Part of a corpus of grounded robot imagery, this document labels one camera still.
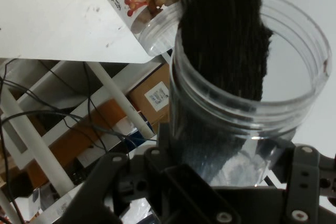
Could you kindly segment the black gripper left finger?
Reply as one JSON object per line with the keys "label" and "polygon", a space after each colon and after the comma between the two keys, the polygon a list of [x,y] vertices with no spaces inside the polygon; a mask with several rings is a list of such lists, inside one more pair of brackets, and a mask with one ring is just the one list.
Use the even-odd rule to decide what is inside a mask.
{"label": "black gripper left finger", "polygon": [[62,216],[63,223],[121,223],[136,199],[146,199],[159,223],[240,223],[240,216],[188,165],[171,159],[170,127],[133,158],[105,155]]}

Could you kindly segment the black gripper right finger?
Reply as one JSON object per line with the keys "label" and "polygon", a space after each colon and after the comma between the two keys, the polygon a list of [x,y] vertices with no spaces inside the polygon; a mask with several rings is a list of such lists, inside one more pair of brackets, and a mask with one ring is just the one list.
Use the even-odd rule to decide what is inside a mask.
{"label": "black gripper right finger", "polygon": [[335,223],[335,213],[320,206],[320,196],[335,204],[335,158],[298,146],[287,181],[285,223]]}

